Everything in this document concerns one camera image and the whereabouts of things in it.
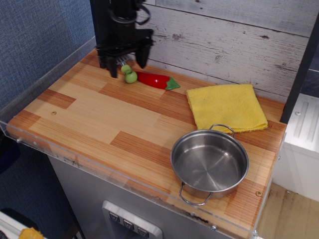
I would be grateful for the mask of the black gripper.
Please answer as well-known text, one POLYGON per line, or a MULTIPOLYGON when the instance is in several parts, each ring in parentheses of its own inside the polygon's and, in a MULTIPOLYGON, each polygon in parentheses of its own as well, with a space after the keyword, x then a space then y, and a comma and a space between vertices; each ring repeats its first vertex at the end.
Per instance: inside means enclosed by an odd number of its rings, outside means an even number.
POLYGON ((136 16, 122 18, 110 15, 110 37, 111 47, 106 48, 105 65, 112 78, 117 78, 117 57, 135 51, 137 64, 143 69, 147 64, 150 49, 153 44, 152 29, 137 29, 136 16))

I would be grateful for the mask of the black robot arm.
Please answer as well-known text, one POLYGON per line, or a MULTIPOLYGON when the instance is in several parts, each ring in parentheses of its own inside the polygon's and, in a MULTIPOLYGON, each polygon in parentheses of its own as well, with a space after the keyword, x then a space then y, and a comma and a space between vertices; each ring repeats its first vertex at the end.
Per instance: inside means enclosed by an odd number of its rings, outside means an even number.
POLYGON ((117 77, 117 59, 135 53, 141 68, 147 64, 153 45, 152 29, 136 29, 150 19, 143 0, 90 1, 100 67, 117 77))

